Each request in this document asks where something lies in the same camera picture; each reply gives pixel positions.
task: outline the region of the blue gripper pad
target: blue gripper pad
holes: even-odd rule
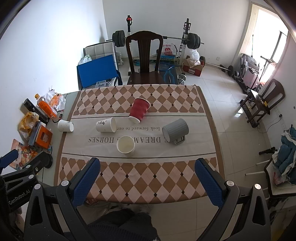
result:
[[[195,161],[194,170],[212,204],[221,208],[224,204],[222,189],[200,159]]]
[[[18,151],[16,149],[13,149],[9,153],[7,153],[5,156],[0,158],[0,168],[7,167],[10,163],[12,163],[17,158],[18,158]]]
[[[100,173],[100,169],[101,165],[99,159],[93,157],[79,174],[72,178],[72,180],[74,180],[71,180],[69,189],[74,207],[83,204],[87,194]]]

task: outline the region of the cup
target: cup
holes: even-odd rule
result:
[[[175,120],[163,127],[163,136],[168,142],[174,144],[179,144],[185,141],[185,135],[188,133],[189,127],[183,119]]]
[[[101,120],[96,123],[96,130],[99,132],[115,132],[116,121],[114,117],[106,120]]]
[[[143,98],[135,98],[128,119],[131,122],[139,124],[143,119],[144,115],[146,114],[147,110],[149,109],[149,107],[150,103],[148,100],[145,100]]]
[[[120,137],[116,144],[117,150],[126,156],[132,156],[135,152],[135,141],[132,137]]]
[[[60,132],[72,132],[74,131],[74,124],[70,121],[66,120],[59,120],[57,124],[57,128]]]

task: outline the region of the silver screw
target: silver screw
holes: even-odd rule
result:
[[[62,186],[64,187],[64,186],[67,186],[69,184],[69,181],[68,180],[64,180],[64,181],[62,181]]]
[[[34,186],[34,189],[39,189],[41,187],[41,185],[38,183],[38,184],[36,184],[35,186]]]
[[[258,183],[256,183],[254,186],[255,186],[255,188],[258,189],[258,190],[261,189],[261,186],[260,186],[260,184],[258,184]]]
[[[226,184],[230,187],[234,186],[234,182],[231,180],[227,181]]]

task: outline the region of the mug handle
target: mug handle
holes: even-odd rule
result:
[[[176,145],[178,145],[178,144],[180,144],[183,141],[185,141],[185,136],[182,136],[180,141],[178,141],[178,139],[177,139],[177,140],[173,141],[173,143],[176,144]]]

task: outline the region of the white paper cup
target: white paper cup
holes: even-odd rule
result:
[[[99,132],[115,132],[116,121],[114,117],[106,120],[101,120],[96,123],[96,130]]]
[[[135,141],[129,136],[120,137],[116,144],[117,150],[126,156],[132,156],[135,152]]]
[[[57,128],[60,132],[65,132],[65,131],[74,131],[74,124],[70,121],[66,121],[66,120],[59,120],[58,124],[57,124]]]

